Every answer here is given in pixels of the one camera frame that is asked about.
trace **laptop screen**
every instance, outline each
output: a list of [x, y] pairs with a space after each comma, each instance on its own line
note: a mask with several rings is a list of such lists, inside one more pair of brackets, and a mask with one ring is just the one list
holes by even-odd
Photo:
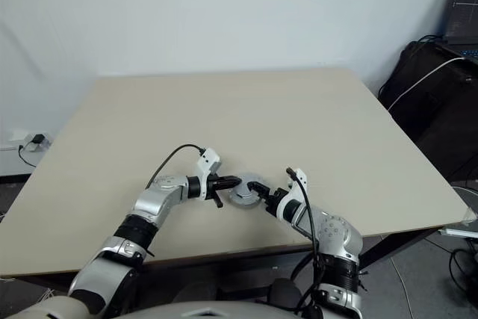
[[453, 0], [445, 37], [478, 37], [478, 0]]

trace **white wall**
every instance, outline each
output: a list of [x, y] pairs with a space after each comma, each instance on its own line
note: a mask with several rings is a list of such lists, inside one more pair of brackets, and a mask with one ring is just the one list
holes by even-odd
[[341, 65], [375, 91], [444, 1], [0, 0], [0, 144], [56, 135], [98, 75]]

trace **beige table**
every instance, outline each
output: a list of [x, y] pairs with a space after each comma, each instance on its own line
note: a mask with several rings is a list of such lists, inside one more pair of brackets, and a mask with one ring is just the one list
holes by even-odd
[[[259, 173], [271, 187], [301, 167], [311, 201], [363, 235], [473, 216], [348, 70], [103, 78], [0, 223], [0, 274], [81, 268], [182, 143], [214, 148], [220, 174]], [[185, 150], [164, 173], [192, 175], [196, 157]], [[162, 261], [306, 243], [262, 208], [191, 200], [150, 250]]]

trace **laptop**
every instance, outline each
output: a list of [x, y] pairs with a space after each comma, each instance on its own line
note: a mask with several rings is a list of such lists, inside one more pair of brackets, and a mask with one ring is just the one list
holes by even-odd
[[478, 0], [452, 0], [444, 37], [437, 45], [478, 64]]

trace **round metal part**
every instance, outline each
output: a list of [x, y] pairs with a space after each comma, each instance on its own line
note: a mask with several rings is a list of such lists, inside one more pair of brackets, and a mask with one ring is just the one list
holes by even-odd
[[259, 204], [261, 199], [256, 192], [249, 191], [247, 183], [256, 181], [267, 185], [264, 179], [254, 173], [241, 173], [238, 177], [242, 179], [242, 182], [240, 185], [229, 190], [230, 202], [240, 207], [253, 207]]

